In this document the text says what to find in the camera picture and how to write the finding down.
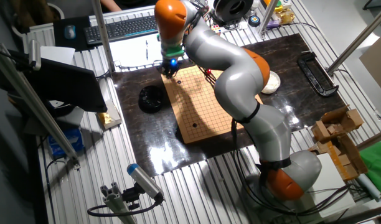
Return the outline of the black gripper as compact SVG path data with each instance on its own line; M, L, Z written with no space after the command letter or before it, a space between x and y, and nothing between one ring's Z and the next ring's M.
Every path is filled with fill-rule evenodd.
M169 77L169 74L172 74L169 78L173 79L177 75L177 71L179 70L180 65L181 65L181 62L179 62L175 58L163 60L161 64L162 74L166 78Z

